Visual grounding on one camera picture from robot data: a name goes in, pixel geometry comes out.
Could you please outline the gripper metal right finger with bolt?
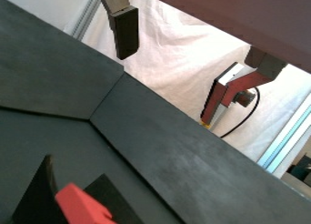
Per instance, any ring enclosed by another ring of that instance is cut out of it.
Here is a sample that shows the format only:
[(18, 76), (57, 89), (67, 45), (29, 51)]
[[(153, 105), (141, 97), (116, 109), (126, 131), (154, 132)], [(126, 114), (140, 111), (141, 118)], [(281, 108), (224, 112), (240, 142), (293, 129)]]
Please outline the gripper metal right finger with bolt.
[(285, 65), (282, 60), (250, 46), (244, 64), (234, 62), (213, 79), (201, 122), (210, 126), (218, 107), (229, 107), (238, 92), (273, 81)]

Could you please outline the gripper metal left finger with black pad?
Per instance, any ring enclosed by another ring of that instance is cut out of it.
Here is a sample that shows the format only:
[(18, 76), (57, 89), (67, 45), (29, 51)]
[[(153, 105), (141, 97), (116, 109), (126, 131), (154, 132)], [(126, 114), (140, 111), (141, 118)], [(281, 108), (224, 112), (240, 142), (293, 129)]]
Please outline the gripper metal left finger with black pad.
[(114, 34), (114, 50), (118, 59), (125, 59), (137, 52), (138, 39), (138, 9), (129, 0), (101, 0)]

